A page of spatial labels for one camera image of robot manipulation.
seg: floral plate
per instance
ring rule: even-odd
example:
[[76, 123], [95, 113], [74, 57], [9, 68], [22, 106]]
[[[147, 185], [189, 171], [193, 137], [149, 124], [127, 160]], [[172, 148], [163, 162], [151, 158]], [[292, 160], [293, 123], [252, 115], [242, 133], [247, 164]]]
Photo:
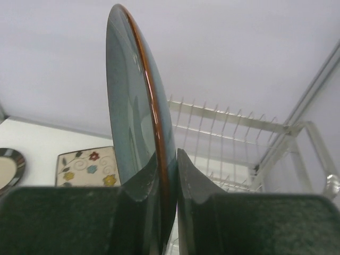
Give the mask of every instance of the floral plate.
[[120, 186], [113, 147], [80, 150], [58, 156], [56, 186]]

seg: white wall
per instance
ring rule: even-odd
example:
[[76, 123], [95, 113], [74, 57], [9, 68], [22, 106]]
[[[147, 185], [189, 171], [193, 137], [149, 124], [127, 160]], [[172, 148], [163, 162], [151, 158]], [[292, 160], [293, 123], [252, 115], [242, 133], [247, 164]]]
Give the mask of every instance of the white wall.
[[[0, 1], [0, 101], [12, 116], [110, 135], [111, 0]], [[121, 0], [175, 99], [283, 122], [339, 39], [340, 1]]]
[[[340, 173], [340, 64], [313, 101], [303, 119], [313, 121], [318, 127], [329, 153]], [[340, 196], [336, 198], [340, 206]]]

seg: plate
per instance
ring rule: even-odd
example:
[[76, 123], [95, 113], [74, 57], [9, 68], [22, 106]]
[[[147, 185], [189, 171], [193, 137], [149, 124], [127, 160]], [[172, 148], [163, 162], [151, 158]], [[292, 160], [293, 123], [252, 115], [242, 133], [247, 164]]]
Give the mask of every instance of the plate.
[[16, 150], [0, 148], [0, 196], [15, 186], [25, 171], [25, 158]]
[[170, 111], [149, 46], [132, 15], [120, 4], [111, 9], [107, 22], [106, 78], [121, 182], [156, 158], [163, 216], [172, 217], [177, 159]]
[[92, 148], [58, 156], [56, 186], [120, 186], [113, 147]]

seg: wire dish rack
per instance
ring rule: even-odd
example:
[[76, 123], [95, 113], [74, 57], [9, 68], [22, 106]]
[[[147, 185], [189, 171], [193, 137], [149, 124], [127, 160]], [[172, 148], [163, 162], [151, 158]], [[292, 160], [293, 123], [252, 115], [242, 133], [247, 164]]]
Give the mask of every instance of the wire dish rack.
[[[338, 194], [337, 170], [313, 123], [282, 125], [183, 99], [168, 105], [176, 146], [225, 191]], [[179, 254], [177, 218], [167, 254]]]

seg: white shelf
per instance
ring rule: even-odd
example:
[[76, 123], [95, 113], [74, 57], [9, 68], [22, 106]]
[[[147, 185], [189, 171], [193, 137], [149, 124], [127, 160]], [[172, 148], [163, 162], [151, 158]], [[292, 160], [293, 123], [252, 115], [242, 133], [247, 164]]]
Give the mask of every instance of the white shelf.
[[10, 118], [0, 124], [0, 147], [18, 150], [26, 159], [21, 186], [54, 186], [58, 155], [112, 145], [111, 139]]

